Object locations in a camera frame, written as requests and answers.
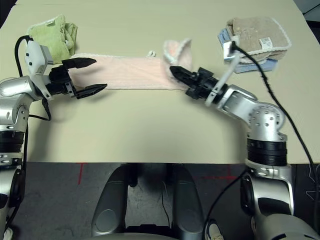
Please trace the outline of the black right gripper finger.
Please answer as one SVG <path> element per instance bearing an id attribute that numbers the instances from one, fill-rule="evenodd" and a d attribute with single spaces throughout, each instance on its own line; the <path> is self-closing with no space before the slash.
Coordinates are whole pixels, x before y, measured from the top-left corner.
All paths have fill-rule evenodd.
<path id="1" fill-rule="evenodd" d="M 192 73 L 191 72 L 173 72 L 173 77 L 178 81 L 179 84 L 190 87 L 193 84 Z"/>
<path id="2" fill-rule="evenodd" d="M 170 66 L 169 70 L 171 71 L 173 77 L 179 81 L 184 81 L 184 80 L 195 81 L 198 78 L 198 73 L 191 72 L 182 66 Z"/>

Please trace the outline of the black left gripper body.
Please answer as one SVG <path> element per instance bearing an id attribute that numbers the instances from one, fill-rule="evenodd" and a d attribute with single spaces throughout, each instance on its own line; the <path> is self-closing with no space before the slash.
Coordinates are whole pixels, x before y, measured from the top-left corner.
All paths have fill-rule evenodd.
<path id="1" fill-rule="evenodd" d="M 49 93 L 54 95 L 69 95 L 75 97 L 75 87 L 69 76 L 69 71 L 64 66 L 58 66 L 51 69 L 48 75 L 49 83 L 46 85 Z"/>

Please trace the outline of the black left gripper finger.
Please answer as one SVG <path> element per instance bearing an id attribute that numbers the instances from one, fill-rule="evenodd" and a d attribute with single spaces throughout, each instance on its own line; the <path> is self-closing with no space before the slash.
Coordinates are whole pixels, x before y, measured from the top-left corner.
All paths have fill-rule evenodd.
<path id="1" fill-rule="evenodd" d="M 87 98 L 99 93 L 100 91 L 104 90 L 107 86 L 107 83 L 89 85 L 84 89 L 76 90 L 74 95 L 78 100 Z"/>
<path id="2" fill-rule="evenodd" d="M 76 58 L 70 58 L 66 60 L 62 60 L 61 63 L 66 69 L 80 69 L 88 67 L 97 61 L 93 58 L 89 57 L 76 57 Z"/>

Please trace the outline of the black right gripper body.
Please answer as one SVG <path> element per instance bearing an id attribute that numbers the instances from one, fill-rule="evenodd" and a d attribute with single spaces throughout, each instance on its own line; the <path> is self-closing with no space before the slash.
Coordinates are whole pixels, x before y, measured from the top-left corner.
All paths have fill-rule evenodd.
<path id="1" fill-rule="evenodd" d="M 202 67 L 187 77 L 188 89 L 185 94 L 194 100 L 207 98 L 218 83 L 214 73 Z"/>

